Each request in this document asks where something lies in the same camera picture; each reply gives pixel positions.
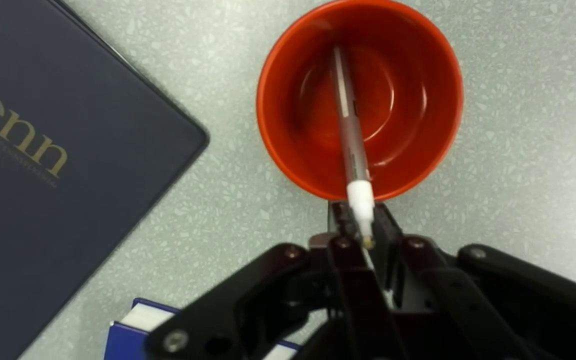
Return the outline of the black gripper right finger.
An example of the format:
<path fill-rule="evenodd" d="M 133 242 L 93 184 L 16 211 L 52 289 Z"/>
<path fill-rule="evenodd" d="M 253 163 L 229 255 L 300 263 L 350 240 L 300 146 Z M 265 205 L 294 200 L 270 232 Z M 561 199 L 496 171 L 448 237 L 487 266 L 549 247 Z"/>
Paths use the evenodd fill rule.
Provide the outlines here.
<path fill-rule="evenodd" d="M 436 360 L 576 360 L 576 282 L 485 245 L 446 255 L 376 206 L 379 274 Z"/>

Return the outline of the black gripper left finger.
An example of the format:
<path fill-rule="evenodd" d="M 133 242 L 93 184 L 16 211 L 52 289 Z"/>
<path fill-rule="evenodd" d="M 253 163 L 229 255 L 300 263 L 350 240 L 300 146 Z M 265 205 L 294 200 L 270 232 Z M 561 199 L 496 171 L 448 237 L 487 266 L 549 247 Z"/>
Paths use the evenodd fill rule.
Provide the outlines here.
<path fill-rule="evenodd" d="M 147 337 L 147 360 L 262 360 L 278 343 L 326 314 L 294 360 L 406 360 L 386 292 L 402 231 L 376 209 L 367 251 L 343 203 L 330 231 L 306 247 L 282 242 L 192 301 Z"/>

